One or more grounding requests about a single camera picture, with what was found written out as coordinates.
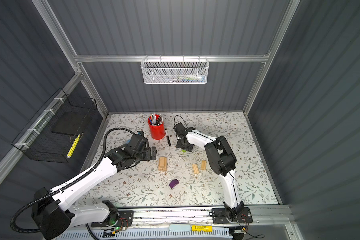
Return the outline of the ridged wood block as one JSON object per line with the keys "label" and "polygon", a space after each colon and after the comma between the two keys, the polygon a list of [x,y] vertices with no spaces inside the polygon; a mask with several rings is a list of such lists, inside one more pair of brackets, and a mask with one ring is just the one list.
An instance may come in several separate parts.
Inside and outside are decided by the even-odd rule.
{"label": "ridged wood block", "polygon": [[195,175],[197,175],[197,174],[199,174],[199,173],[200,173],[200,171],[199,171],[199,168],[198,168],[198,165],[197,165],[197,164],[193,164],[193,165],[192,165],[192,169],[193,169],[193,173],[194,173]]}
{"label": "ridged wood block", "polygon": [[207,168],[207,161],[203,160],[203,161],[201,162],[201,170],[202,170],[202,171],[205,171],[206,168]]}

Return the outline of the purple block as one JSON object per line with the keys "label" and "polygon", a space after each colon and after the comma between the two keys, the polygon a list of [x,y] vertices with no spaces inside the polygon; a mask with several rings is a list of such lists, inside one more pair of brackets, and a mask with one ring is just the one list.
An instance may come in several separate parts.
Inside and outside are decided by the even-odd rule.
{"label": "purple block", "polygon": [[180,183],[179,180],[174,179],[174,180],[172,180],[172,181],[169,183],[169,187],[170,187],[171,189],[173,189],[173,188],[176,187],[179,183]]}

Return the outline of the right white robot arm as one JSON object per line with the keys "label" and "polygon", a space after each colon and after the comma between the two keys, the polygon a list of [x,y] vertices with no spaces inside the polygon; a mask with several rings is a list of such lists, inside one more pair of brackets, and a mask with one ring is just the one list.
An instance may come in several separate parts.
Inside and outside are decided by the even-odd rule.
{"label": "right white robot arm", "polygon": [[244,203],[239,196],[235,178],[237,158],[223,136],[212,137],[201,133],[193,127],[185,127],[182,123],[174,125],[178,139],[176,147],[188,152],[194,146],[204,149],[212,171],[219,176],[224,191],[224,208],[228,219],[233,219],[244,210]]}

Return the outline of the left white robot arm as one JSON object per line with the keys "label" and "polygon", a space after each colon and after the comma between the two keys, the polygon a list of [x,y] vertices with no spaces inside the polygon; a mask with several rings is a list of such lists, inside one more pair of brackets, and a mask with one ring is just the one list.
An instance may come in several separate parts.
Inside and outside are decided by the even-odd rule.
{"label": "left white robot arm", "polygon": [[99,204],[75,206],[75,202],[105,179],[122,170],[130,169],[142,161],[154,161],[156,147],[151,147],[143,132],[133,134],[128,143],[104,153],[103,158],[73,179],[53,188],[55,195],[48,197],[45,188],[35,193],[44,197],[32,207],[32,218],[46,240],[61,235],[65,230],[91,223],[107,227],[122,226],[117,208],[110,201]]}

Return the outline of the black marker pen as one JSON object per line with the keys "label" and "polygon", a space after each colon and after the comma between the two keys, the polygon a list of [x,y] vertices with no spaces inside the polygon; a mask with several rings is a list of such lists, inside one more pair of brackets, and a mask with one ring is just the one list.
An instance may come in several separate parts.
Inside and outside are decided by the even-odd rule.
{"label": "black marker pen", "polygon": [[168,145],[171,146],[172,144],[171,144],[170,136],[169,136],[167,129],[165,129],[165,134],[166,134],[166,139],[167,139]]}

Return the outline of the red pen cup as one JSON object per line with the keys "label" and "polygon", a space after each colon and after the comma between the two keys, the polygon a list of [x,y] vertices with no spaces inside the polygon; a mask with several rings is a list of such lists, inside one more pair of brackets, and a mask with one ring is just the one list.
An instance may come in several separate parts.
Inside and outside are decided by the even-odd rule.
{"label": "red pen cup", "polygon": [[164,123],[160,126],[152,126],[149,124],[149,129],[151,131],[151,136],[154,140],[161,140],[166,135]]}

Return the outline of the pens in cup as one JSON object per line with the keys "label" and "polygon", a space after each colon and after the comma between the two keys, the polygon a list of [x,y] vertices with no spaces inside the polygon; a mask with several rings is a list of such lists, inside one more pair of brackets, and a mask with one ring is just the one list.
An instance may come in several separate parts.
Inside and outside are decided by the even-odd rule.
{"label": "pens in cup", "polygon": [[153,113],[150,115],[148,122],[152,126],[160,126],[164,123],[164,120],[160,114]]}

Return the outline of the markers in white basket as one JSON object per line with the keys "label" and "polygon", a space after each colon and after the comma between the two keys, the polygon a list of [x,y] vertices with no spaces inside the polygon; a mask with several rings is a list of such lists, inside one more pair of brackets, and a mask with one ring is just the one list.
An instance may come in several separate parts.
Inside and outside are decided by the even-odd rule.
{"label": "markers in white basket", "polygon": [[169,78],[168,81],[172,83],[201,83],[204,84],[207,82],[207,76],[206,75],[198,75],[198,74],[192,74],[192,75],[180,75],[175,76],[172,78]]}

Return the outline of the yellow marker in basket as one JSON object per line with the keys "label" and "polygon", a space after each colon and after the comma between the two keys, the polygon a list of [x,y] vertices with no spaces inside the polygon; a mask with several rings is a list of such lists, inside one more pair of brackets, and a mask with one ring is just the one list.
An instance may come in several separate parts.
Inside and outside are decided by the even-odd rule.
{"label": "yellow marker in basket", "polygon": [[81,135],[78,135],[75,138],[75,140],[73,141],[73,143],[72,143],[72,145],[71,145],[71,147],[70,147],[70,149],[69,149],[69,151],[67,153],[67,158],[68,159],[72,157],[72,155],[73,155],[73,153],[74,153],[74,151],[75,151],[75,149],[76,149],[76,147],[78,145],[78,142],[80,141],[80,138],[81,138]]}

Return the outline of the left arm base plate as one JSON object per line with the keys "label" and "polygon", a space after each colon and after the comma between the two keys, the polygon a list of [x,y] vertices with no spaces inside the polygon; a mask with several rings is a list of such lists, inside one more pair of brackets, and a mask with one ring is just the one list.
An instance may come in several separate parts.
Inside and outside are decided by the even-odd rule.
{"label": "left arm base plate", "polygon": [[103,222],[91,223],[92,228],[120,228],[130,227],[134,218],[134,211],[111,211]]}

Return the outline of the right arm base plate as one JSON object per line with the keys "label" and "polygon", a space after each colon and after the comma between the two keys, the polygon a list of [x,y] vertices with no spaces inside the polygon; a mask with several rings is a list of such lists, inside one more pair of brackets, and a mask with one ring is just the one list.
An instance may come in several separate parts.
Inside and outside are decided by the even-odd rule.
{"label": "right arm base plate", "polygon": [[210,217],[213,219],[214,224],[251,224],[253,217],[248,207],[236,209],[226,208],[213,208],[209,212]]}

